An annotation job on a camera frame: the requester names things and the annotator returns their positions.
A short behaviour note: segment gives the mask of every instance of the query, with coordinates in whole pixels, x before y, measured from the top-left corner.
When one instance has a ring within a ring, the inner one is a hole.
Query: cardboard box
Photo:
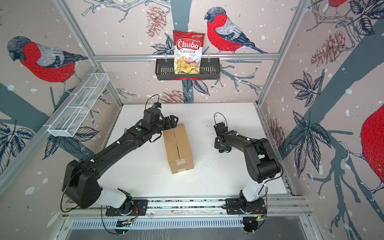
[[[193,156],[183,123],[163,131],[167,159],[172,174],[193,168]]]

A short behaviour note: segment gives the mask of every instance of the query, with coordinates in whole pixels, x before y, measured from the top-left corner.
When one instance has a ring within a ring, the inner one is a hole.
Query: red bird illustration
[[[336,13],[335,15],[333,16],[336,16],[336,15],[340,15],[341,13],[337,11],[337,7],[340,6],[341,4],[345,3],[347,0],[325,0],[328,4],[328,7],[327,9],[324,11],[324,16],[325,16],[325,12],[328,10],[328,8],[331,6],[331,7],[334,7],[336,9]]]
[[[345,161],[349,160],[349,154],[362,158],[379,177],[380,185],[374,190],[368,188],[365,183],[360,182],[372,194],[372,198],[368,200],[374,202],[374,194],[378,190],[384,189],[384,104],[370,115],[361,127],[362,154],[355,154],[348,150],[345,142],[340,143],[344,144],[348,152]]]
[[[243,30],[229,19],[224,8],[210,8],[204,19],[207,20],[208,39],[212,45],[217,47],[217,53],[221,51],[231,51],[234,53],[241,48],[251,48],[260,53],[266,53],[258,49],[245,36]]]
[[[74,70],[80,61],[88,59],[79,54],[63,51],[60,48],[34,43],[23,36],[14,37],[8,42],[8,52],[13,61],[19,59],[41,80],[63,83],[64,90],[59,93],[59,96],[64,92],[69,93],[65,89],[65,81],[72,75],[76,76]]]

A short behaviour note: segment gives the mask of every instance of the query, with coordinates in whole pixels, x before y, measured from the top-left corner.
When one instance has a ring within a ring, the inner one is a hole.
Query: white tabletop
[[[124,105],[108,145],[142,119],[143,112],[144,105]],[[99,184],[121,188],[133,197],[238,195],[249,176],[244,153],[234,148],[230,153],[219,153],[214,148],[216,112],[226,117],[228,130],[256,139],[265,137],[253,103],[163,104],[164,116],[175,115],[179,123],[184,123],[195,168],[172,174],[161,137],[125,155],[101,176]],[[287,193],[281,178],[269,181],[267,186],[268,194]]]

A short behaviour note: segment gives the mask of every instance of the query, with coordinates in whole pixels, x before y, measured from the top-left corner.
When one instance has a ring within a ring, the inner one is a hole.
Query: red and white chip bag
[[[204,35],[204,33],[183,33],[173,30],[175,74],[200,73]]]

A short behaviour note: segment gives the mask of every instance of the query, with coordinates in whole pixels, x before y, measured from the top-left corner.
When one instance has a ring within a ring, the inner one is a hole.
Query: black basket
[[[173,68],[173,58],[156,60],[155,73],[158,80],[217,80],[220,77],[219,58],[202,58],[200,63],[200,73],[198,74],[175,74]]]

